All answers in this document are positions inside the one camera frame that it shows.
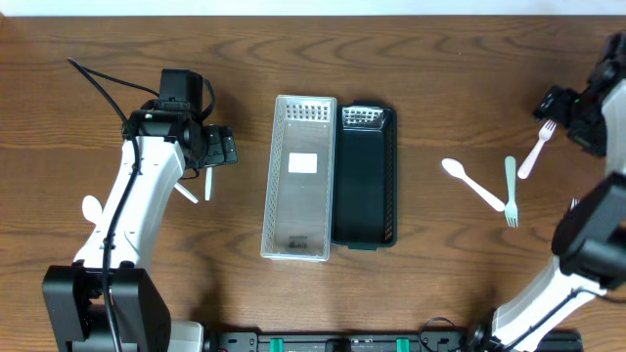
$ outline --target wood grain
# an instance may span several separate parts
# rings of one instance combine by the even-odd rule
[[[530,151],[535,105],[553,83],[582,87],[619,29],[623,19],[593,17],[4,19],[0,349],[54,349],[41,280],[85,242],[81,200],[105,201],[118,168],[118,119],[67,57],[153,88],[164,67],[195,70],[216,91],[212,122],[234,128],[240,162],[214,171],[211,201],[174,193],[163,217],[152,277],[173,318],[215,329],[416,330],[434,316],[466,326],[513,298],[604,165],[559,131],[518,183],[521,227],[511,230],[440,160],[461,160],[506,198],[504,158],[521,163]],[[127,114],[150,98],[104,85]],[[260,257],[279,94],[397,109],[395,247],[333,247],[324,264]],[[202,194],[202,180],[185,186]],[[593,302],[563,326],[578,328],[587,350],[617,351],[625,324],[626,309]]]

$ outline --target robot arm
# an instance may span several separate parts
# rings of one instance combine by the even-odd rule
[[[111,317],[116,317],[124,351],[201,351],[202,326],[171,321],[149,271],[165,206],[183,172],[194,169],[200,174],[200,168],[237,162],[231,128],[202,126],[214,102],[213,97],[201,110],[203,84],[213,96],[210,84],[199,74],[164,69],[159,99],[133,111],[122,129],[121,165],[102,217],[72,265],[51,266],[43,281],[59,351],[113,351]],[[140,171],[117,218],[106,272],[112,279],[104,286],[103,239],[133,171],[132,136],[138,144]],[[114,302],[108,311],[92,302],[105,287]]]
[[[585,150],[606,153],[607,177],[565,214],[550,264],[478,326],[469,350],[534,351],[574,310],[626,281],[626,233],[620,228],[626,218],[626,34],[609,39],[589,88],[581,95],[572,92],[553,87],[535,114],[557,116]]]
[[[178,142],[164,142],[162,137],[138,137],[137,143],[142,159],[141,174],[117,222],[111,268],[125,265],[144,268],[150,273],[160,221],[174,185],[183,176],[185,157]],[[76,254],[74,263],[81,263],[86,268],[102,268],[103,240],[130,178],[133,162],[133,146],[126,141],[103,216],[87,243]]]

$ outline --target plastic fork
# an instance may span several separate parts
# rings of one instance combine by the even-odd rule
[[[532,170],[532,167],[535,165],[535,161],[537,161],[537,156],[539,156],[539,152],[541,152],[544,144],[550,141],[556,129],[557,123],[552,120],[548,120],[548,122],[546,122],[544,126],[541,127],[541,130],[539,131],[539,141],[537,141],[535,147],[526,157],[526,160],[521,164],[521,167],[517,171],[517,177],[519,177],[520,179],[525,179],[526,177],[528,177],[530,171]]]
[[[505,158],[505,170],[507,171],[507,188],[509,189],[509,202],[505,206],[505,217],[509,227],[519,226],[517,218],[517,204],[515,204],[515,158]]]

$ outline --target plastic spoon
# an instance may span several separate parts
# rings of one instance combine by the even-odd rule
[[[489,191],[482,188],[482,186],[475,183],[468,175],[466,175],[466,170],[460,162],[452,158],[444,158],[441,160],[441,165],[443,165],[443,168],[446,169],[450,175],[465,181],[468,186],[478,193],[479,196],[485,199],[485,201],[496,209],[496,211],[505,210],[505,204],[501,200],[496,198],[496,196],[492,195]]]

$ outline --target white label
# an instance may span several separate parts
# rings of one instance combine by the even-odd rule
[[[290,172],[317,173],[317,155],[290,153]]]

